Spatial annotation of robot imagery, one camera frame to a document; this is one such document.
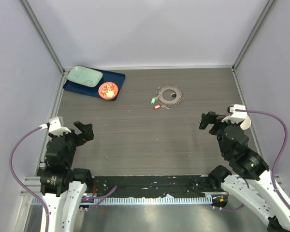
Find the green key tag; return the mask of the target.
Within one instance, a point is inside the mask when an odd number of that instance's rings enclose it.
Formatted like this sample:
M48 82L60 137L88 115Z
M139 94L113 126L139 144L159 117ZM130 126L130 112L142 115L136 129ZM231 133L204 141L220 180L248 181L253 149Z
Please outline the green key tag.
M156 98L156 97L153 97L153 98L151 99L151 104L154 105L154 104L156 103L156 101L157 101L157 98Z

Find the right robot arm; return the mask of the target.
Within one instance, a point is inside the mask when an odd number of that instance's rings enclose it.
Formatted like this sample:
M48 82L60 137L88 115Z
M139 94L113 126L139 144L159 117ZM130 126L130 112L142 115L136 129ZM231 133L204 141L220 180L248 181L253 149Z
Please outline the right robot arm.
M229 163L216 167L208 179L212 190L233 195L267 226L269 232L290 232L290 198L279 187L273 171L257 152L249 148L244 130L249 116L245 109L230 108L229 115L202 114L199 128L216 136L222 157Z

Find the large metal keyring with rings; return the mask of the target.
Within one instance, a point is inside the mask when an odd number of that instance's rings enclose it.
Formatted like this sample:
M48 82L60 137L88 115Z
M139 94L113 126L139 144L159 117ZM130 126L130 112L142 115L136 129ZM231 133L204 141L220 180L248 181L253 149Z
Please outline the large metal keyring with rings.
M183 92L177 86L166 84L158 87L155 98L162 107L170 108L182 102Z

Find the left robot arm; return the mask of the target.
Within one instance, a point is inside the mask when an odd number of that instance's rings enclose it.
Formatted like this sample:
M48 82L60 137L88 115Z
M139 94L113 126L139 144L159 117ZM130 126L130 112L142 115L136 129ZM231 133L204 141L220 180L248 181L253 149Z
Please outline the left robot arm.
M59 116L42 126L51 138L40 176L42 232L72 232L82 197L93 188L90 170L72 169L76 149L94 138L92 124L76 121L74 125L79 134L65 127Z

